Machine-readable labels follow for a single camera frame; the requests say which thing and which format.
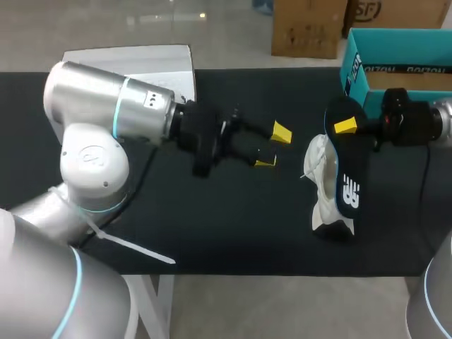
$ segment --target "black tablecloth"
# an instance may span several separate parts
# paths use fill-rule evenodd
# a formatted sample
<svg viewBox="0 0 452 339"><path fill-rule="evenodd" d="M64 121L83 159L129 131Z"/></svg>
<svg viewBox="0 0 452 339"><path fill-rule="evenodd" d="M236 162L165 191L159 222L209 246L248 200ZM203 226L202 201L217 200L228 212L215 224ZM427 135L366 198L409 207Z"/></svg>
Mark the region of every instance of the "black tablecloth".
<svg viewBox="0 0 452 339"><path fill-rule="evenodd" d="M120 273L238 275L419 275L450 227L452 157L433 150L418 223L425 148L384 146L372 155L369 192L354 244L311 233L316 187L299 179L310 140L323 132L323 110L340 95L338 69L196 71L198 99L237 105L256 119L275 116L293 131L278 146L278 166L227 160L209 179L191 176L191 156L159 149L143 189L106 230L174 258L175 266L99 239L84 251ZM0 206L10 208L61 181L59 144L42 109L46 73L0 74ZM127 143L139 173L149 148Z"/></svg>

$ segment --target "white sneaker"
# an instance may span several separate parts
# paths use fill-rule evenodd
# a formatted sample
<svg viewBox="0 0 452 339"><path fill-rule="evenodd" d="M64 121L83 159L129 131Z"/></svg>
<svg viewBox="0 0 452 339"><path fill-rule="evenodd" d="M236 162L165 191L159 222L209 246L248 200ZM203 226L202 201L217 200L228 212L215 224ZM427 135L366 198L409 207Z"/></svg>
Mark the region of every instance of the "white sneaker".
<svg viewBox="0 0 452 339"><path fill-rule="evenodd" d="M317 185L318 201L312 211L312 230L342 220L355 234L353 219L342 216L335 204L336 154L328 137L319 134L311 140L304 156L304 174Z"/></svg>

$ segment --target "black cable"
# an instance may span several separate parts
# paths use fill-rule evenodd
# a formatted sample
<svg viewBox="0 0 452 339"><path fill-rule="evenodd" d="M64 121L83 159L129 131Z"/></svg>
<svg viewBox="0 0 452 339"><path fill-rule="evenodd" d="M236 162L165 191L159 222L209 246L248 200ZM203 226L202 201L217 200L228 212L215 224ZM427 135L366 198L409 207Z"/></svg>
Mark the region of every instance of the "black cable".
<svg viewBox="0 0 452 339"><path fill-rule="evenodd" d="M421 189L419 192L419 199L417 201L417 222L418 222L418 227L419 230L421 232L422 238L425 242L425 244L427 245L427 247L429 248L429 251L432 253L432 255L434 255L436 253L436 249L435 246L432 245L432 243L429 240L429 235L426 232L425 228L424 228L424 224L422 223L422 202L424 199L424 190L425 190L425 183L427 182L427 175L429 173L429 168L430 168L430 146L427 145L427 159L425 160L425 167L424 167L424 173L422 174L422 181L421 181Z"/></svg>
<svg viewBox="0 0 452 339"><path fill-rule="evenodd" d="M141 176L135 185L135 190L133 190L131 193L129 193L129 197L126 199L126 201L124 201L124 203L102 223L102 226L100 226L100 229L105 228L113 220L118 218L130 206L132 201L135 200L136 197L139 195L141 189L143 188L145 179L147 177L147 174L149 173L150 166L152 165L156 154L157 154L157 147L154 147L151 150L149 157L146 160L146 163L144 164L143 171L141 172ZM78 243L78 248L84 247L93 237L95 237L95 235L96 235L95 232L93 232L93 233L88 234L84 239L80 240Z"/></svg>

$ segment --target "teal box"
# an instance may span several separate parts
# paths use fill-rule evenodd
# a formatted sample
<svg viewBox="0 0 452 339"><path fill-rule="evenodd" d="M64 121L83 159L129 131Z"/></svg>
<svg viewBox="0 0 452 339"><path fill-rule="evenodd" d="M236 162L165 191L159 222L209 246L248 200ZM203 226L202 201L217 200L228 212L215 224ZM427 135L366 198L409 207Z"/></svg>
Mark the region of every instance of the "teal box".
<svg viewBox="0 0 452 339"><path fill-rule="evenodd" d="M352 28L340 80L344 93L379 117L386 89L369 88L366 71L452 73L452 30ZM433 102L451 91L409 90L411 100Z"/></svg>

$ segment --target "reflective floor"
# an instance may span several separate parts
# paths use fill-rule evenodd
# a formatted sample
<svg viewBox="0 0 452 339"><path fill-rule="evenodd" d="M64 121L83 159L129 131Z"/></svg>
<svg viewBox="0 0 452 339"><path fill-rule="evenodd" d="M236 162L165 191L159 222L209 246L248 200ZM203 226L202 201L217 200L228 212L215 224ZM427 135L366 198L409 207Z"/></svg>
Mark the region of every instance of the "reflective floor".
<svg viewBox="0 0 452 339"><path fill-rule="evenodd" d="M271 35L251 0L2 0L0 71L48 71L73 49L175 43L191 45L198 69L340 65L344 42L336 60L291 59L270 55ZM172 338L406 338L407 300L402 278L179 276Z"/></svg>
<svg viewBox="0 0 452 339"><path fill-rule="evenodd" d="M2 0L0 70L45 71L71 49L191 45L198 69L339 65L270 55L251 0Z"/></svg>

